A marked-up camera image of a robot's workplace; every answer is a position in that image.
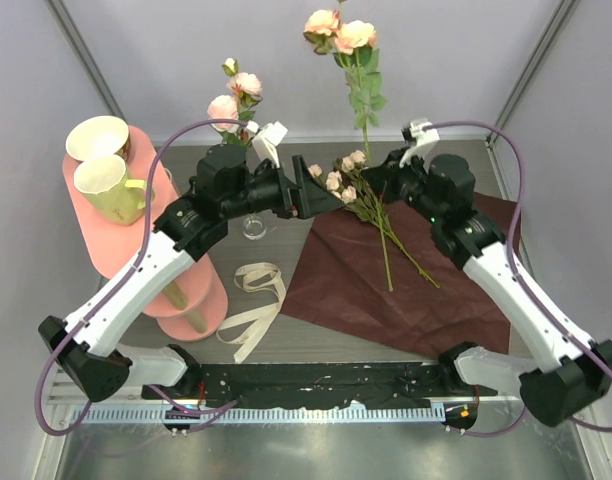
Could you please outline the pink flower bouquet red wrap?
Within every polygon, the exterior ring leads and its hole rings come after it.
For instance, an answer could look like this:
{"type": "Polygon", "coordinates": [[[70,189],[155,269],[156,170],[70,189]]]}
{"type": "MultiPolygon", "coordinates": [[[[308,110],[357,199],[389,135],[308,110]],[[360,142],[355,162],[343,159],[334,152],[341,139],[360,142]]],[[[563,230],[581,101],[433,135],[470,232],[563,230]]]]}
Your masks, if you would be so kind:
{"type": "Polygon", "coordinates": [[[347,211],[355,214],[362,223],[377,228],[380,234],[383,262],[390,292],[394,290],[394,285],[387,252],[388,239],[413,264],[422,278],[435,288],[439,288],[440,284],[412,257],[396,235],[385,210],[383,194],[377,193],[362,177],[363,171],[367,169],[368,159],[369,156],[364,151],[355,150],[349,155],[335,160],[332,163],[332,169],[328,172],[325,172],[318,164],[308,166],[307,170],[320,186],[342,201],[347,211]]]}

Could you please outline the cream ribbon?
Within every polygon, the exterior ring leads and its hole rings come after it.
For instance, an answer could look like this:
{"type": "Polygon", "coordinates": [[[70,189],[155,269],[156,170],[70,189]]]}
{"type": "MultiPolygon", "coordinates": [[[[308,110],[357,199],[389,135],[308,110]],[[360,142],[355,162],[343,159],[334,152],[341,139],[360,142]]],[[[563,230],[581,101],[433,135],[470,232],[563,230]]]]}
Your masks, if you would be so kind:
{"type": "Polygon", "coordinates": [[[274,323],[284,304],[287,289],[279,267],[272,263],[259,262],[243,265],[235,271],[234,284],[245,293],[270,292],[275,302],[225,318],[215,337],[225,345],[238,346],[233,354],[235,364],[243,363],[255,350],[274,323]],[[225,340],[221,333],[235,327],[246,326],[236,338],[225,340]]]}

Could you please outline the dark red wrapping paper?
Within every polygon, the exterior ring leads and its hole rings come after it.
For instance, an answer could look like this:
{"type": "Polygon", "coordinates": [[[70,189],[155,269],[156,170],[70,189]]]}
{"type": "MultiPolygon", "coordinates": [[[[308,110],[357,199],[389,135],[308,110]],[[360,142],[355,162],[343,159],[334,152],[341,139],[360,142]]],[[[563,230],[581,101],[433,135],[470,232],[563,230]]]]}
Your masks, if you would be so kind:
{"type": "Polygon", "coordinates": [[[386,210],[399,245],[346,210],[314,219],[283,314],[432,359],[463,342],[508,353],[509,321],[429,223],[402,202],[386,210]]]}

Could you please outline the pink flower stem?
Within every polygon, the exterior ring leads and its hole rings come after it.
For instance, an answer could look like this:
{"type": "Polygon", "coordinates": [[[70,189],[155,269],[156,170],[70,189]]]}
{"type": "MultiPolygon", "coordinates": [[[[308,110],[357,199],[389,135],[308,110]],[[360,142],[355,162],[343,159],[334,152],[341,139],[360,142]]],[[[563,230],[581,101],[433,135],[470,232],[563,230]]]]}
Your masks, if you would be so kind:
{"type": "MultiPolygon", "coordinates": [[[[229,57],[222,69],[228,77],[228,94],[215,97],[207,107],[210,119],[239,120],[245,123],[255,117],[255,108],[262,101],[262,82],[252,73],[241,71],[236,59],[229,57]]],[[[231,123],[211,125],[222,138],[223,143],[239,145],[248,148],[251,134],[243,126],[231,123]]]]}

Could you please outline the peach rose stem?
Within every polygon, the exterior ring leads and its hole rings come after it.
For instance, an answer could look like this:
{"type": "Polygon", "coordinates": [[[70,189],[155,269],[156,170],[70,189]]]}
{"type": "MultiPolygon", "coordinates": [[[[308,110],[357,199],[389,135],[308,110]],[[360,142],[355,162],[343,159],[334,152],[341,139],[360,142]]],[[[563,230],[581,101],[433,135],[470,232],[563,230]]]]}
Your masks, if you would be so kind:
{"type": "Polygon", "coordinates": [[[382,94],[378,35],[370,22],[344,21],[343,4],[343,1],[338,1],[336,9],[319,9],[312,13],[302,35],[316,55],[331,56],[344,72],[354,128],[362,134],[363,153],[369,160],[369,127],[379,126],[378,113],[387,104],[387,98],[382,94]]]}

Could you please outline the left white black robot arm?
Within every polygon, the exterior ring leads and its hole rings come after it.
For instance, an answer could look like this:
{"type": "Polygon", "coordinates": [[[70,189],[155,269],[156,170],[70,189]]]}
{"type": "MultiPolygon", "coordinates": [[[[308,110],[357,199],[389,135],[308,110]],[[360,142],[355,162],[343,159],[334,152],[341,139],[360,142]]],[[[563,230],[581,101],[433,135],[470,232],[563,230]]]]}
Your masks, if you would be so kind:
{"type": "Polygon", "coordinates": [[[250,171],[243,148],[211,147],[189,190],[155,220],[136,257],[78,310],[40,324],[53,359],[89,401],[134,385],[165,387],[179,399],[197,391],[197,363],[181,347],[130,349],[119,341],[168,283],[227,236],[230,220],[266,210],[279,218],[307,219],[341,207],[314,180],[302,156],[294,156],[293,166],[293,179],[270,159],[250,171]]]}

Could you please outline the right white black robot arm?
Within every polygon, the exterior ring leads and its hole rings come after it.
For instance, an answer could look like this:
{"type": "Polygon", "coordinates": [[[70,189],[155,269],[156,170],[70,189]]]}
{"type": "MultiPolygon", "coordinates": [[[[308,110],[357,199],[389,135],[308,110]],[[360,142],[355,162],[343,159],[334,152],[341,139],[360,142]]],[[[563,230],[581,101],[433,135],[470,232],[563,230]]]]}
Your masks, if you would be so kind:
{"type": "Polygon", "coordinates": [[[443,154],[426,164],[395,150],[362,177],[384,202],[402,201],[429,221],[436,248],[493,300],[531,352],[526,362],[477,346],[455,348],[437,371],[443,391],[458,395],[479,384],[508,392],[549,427],[608,393],[612,341],[580,329],[525,270],[506,233],[475,207],[475,177],[464,158],[443,154]]]}

